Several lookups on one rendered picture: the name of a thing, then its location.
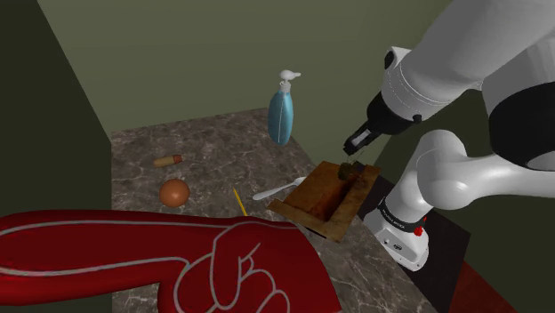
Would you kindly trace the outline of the small dark olive lump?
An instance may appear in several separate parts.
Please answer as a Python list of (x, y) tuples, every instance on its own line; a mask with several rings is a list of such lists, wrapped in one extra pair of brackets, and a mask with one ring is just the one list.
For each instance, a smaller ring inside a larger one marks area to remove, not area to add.
[(358, 172), (357, 161), (353, 163), (344, 162), (340, 164), (337, 175), (340, 180), (346, 181), (350, 178), (351, 175), (357, 172)]

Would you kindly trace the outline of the red foam finger hand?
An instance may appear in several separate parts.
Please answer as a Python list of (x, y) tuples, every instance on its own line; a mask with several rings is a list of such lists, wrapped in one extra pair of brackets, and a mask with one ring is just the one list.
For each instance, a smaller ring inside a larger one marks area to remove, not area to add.
[(159, 313), (340, 313), (289, 222), (58, 210), (0, 218), (0, 309), (157, 285)]

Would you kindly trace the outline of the brown egg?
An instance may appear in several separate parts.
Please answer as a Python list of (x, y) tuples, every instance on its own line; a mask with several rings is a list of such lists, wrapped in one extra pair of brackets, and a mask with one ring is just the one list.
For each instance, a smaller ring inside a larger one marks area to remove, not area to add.
[(190, 195), (189, 185), (179, 179), (171, 179), (162, 184), (159, 189), (160, 202), (168, 207), (184, 205)]

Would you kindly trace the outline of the brown wooden tray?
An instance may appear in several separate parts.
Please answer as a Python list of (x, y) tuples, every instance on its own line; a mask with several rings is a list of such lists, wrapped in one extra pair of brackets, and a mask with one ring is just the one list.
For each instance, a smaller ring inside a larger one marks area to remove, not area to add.
[(359, 164), (345, 180), (339, 178), (339, 171), (339, 165), (321, 162), (284, 200), (272, 200), (267, 209), (335, 243), (341, 242), (380, 169)]

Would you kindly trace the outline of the blue soap dispenser bottle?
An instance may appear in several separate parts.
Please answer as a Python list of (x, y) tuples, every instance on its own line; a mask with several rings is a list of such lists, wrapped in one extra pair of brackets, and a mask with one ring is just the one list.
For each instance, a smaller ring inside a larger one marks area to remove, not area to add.
[(291, 95), (291, 81), (301, 76), (299, 72), (282, 70), (279, 74), (278, 91), (272, 96), (268, 110), (268, 134), (278, 145), (289, 141), (294, 123), (294, 105)]

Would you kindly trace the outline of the yellow pencil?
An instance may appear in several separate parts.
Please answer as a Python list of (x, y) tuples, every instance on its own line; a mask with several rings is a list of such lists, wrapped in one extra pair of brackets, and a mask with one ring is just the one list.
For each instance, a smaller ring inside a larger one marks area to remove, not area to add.
[(238, 205), (239, 205), (239, 207), (240, 207), (240, 209), (241, 209), (242, 214), (243, 214), (244, 216), (248, 216), (248, 214), (247, 214), (247, 212), (246, 212), (246, 210), (245, 210), (245, 207), (244, 207), (244, 205), (243, 205), (243, 203), (242, 203), (242, 200), (241, 200), (241, 198), (240, 198), (240, 196), (239, 196), (237, 190), (235, 189), (235, 187), (233, 187), (232, 189), (233, 189), (234, 195), (235, 195), (235, 197), (236, 197), (237, 203), (238, 203)]

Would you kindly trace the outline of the white plastic spoon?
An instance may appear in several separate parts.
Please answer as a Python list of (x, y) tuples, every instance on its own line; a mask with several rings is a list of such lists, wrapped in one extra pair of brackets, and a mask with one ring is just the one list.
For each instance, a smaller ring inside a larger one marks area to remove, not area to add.
[(281, 191), (283, 189), (299, 186), (304, 180), (305, 180), (305, 177), (299, 177), (299, 178), (295, 179), (293, 182), (291, 182), (289, 184), (286, 184), (284, 186), (280, 186), (280, 187), (277, 187), (277, 188), (273, 188), (273, 189), (269, 189), (269, 190), (257, 193), (255, 195), (253, 195), (253, 200), (259, 201), (259, 200), (262, 200), (266, 197), (270, 197), (270, 196), (278, 193), (279, 191)]

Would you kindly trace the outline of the dark robot stand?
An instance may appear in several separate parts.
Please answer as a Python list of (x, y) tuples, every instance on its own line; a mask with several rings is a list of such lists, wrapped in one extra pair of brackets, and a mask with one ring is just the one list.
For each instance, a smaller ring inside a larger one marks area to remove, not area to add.
[(427, 214), (430, 253), (422, 269), (400, 267), (438, 313), (448, 313), (471, 234), (441, 215)]

